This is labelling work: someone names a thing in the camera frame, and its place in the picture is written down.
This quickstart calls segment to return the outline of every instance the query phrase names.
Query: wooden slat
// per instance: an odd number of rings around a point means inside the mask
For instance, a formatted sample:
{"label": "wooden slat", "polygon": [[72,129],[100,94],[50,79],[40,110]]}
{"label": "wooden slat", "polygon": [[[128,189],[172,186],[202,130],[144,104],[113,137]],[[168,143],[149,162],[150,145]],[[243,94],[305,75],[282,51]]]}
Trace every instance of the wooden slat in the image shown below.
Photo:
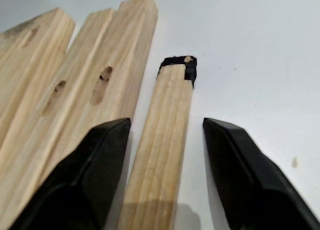
{"label": "wooden slat", "polygon": [[74,27],[57,8],[0,34],[0,146],[19,106],[21,124],[34,111],[59,69]]}
{"label": "wooden slat", "polygon": [[61,67],[32,105],[33,114],[26,122],[13,119],[0,151],[1,230],[14,221],[35,191],[50,156],[50,148],[41,148],[41,142],[46,140],[52,146],[58,137],[113,15],[114,10],[106,9],[88,16]]}
{"label": "wooden slat", "polygon": [[157,16],[153,0],[121,3],[39,183],[90,128],[133,118]]}
{"label": "wooden slat", "polygon": [[118,230],[173,227],[193,86],[184,64],[164,66],[126,188]]}

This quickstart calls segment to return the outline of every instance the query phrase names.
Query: small wood debris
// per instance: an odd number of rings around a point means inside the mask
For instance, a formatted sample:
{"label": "small wood debris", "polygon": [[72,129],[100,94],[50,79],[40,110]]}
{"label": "small wood debris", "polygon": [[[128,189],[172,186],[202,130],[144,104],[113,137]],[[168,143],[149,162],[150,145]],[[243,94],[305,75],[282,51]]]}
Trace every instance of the small wood debris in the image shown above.
{"label": "small wood debris", "polygon": [[292,160],[292,167],[295,169],[298,167],[298,158],[296,156]]}

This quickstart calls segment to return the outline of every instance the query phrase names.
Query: white table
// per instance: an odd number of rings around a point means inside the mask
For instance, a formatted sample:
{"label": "white table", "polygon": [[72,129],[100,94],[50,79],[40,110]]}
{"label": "white table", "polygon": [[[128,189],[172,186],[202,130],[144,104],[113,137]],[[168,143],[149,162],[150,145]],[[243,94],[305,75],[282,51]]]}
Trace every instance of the white table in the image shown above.
{"label": "white table", "polygon": [[[87,14],[117,9],[121,1],[0,0],[0,31],[62,7],[77,33]],[[155,1],[159,18],[132,126],[130,166],[160,63],[196,56],[175,229],[228,229],[206,170],[203,117],[244,127],[320,219],[320,0]]]}

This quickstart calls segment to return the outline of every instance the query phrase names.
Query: black plastic tip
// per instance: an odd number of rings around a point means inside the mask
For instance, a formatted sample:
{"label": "black plastic tip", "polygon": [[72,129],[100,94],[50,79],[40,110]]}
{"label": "black plastic tip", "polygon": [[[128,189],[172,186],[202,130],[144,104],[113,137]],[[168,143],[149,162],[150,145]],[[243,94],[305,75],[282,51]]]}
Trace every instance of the black plastic tip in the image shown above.
{"label": "black plastic tip", "polygon": [[247,134],[234,124],[205,118],[213,178],[232,230],[319,230],[295,188]]}
{"label": "black plastic tip", "polygon": [[168,65],[184,64],[185,65],[185,80],[191,80],[193,88],[195,87],[195,81],[197,78],[197,59],[194,56],[173,56],[167,57],[161,63],[158,74],[162,67]]}
{"label": "black plastic tip", "polygon": [[100,230],[125,158],[129,118],[92,128],[33,195],[11,230]]}

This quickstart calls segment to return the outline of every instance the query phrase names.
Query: black tape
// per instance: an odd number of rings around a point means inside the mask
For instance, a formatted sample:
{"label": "black tape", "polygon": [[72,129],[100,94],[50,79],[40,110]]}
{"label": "black tape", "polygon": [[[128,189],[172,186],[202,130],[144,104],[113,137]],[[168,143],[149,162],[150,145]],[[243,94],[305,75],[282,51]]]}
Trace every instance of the black tape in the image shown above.
{"label": "black tape", "polygon": [[173,56],[167,57],[161,63],[157,76],[160,74],[161,68],[168,65],[184,64],[185,65],[185,80],[191,80],[193,88],[197,78],[197,59],[194,56]]}

